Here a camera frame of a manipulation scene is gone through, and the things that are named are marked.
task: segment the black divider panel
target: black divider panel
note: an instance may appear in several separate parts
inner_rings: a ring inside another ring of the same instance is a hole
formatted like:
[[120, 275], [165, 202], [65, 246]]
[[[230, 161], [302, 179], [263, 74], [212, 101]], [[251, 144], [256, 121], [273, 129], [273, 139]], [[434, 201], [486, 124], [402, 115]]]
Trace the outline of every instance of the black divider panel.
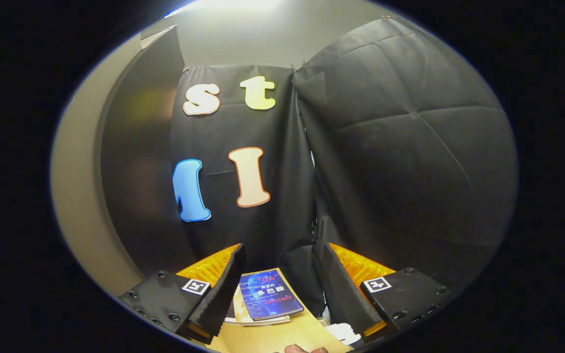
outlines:
[[[274, 82], [265, 90], [276, 105], [251, 109], [240, 83], [255, 76]], [[291, 69], [254, 65], [191, 67], [180, 79], [171, 125], [171, 164], [199, 159], [199, 188], [211, 217], [183, 223], [198, 259], [237, 243], [245, 244], [246, 272], [280, 267], [292, 288], [313, 314], [323, 308], [323, 295], [311, 260], [314, 169], [304, 127], [298, 116]], [[220, 107], [207, 115], [187, 115], [186, 91], [215, 83]], [[228, 158], [238, 148], [258, 147], [262, 185], [271, 199], [239, 207], [237, 169]]]
[[128, 255], [146, 277], [159, 268], [179, 271], [195, 262], [171, 183], [171, 113], [183, 68], [174, 28], [121, 75], [99, 131], [108, 212]]
[[504, 237], [517, 186], [512, 130], [484, 79], [392, 18], [339, 38], [292, 82], [318, 174], [316, 234], [469, 284]]

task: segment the book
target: book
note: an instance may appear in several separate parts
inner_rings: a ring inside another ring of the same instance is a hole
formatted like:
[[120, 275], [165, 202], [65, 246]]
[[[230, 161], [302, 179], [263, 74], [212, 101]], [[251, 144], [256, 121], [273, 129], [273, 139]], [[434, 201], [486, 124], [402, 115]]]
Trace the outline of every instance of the book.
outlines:
[[[242, 275], [239, 289], [247, 315], [253, 321], [284, 317], [304, 311], [300, 300], [289, 290], [279, 269]], [[235, 317], [245, 317], [241, 306], [235, 301]]]
[[289, 318], [289, 315], [285, 315], [283, 317], [277, 317], [268, 320], [254, 321], [247, 312], [247, 308], [245, 308], [245, 303], [241, 295], [241, 290], [239, 289], [239, 286], [237, 286], [237, 290], [235, 291], [235, 296], [233, 297], [233, 300], [228, 307], [228, 312], [226, 313], [225, 321], [229, 324], [242, 325], [242, 326], [267, 326], [273, 324], [282, 324], [283, 322], [289, 322], [291, 321], [291, 319]]

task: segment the blue book cover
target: blue book cover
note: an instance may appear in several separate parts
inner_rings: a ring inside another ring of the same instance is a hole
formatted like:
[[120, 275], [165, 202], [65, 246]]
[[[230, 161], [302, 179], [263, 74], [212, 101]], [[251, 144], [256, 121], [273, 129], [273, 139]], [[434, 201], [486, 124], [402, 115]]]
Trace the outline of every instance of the blue book cover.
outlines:
[[305, 309], [278, 270], [242, 275], [239, 288], [254, 321], [291, 315]]

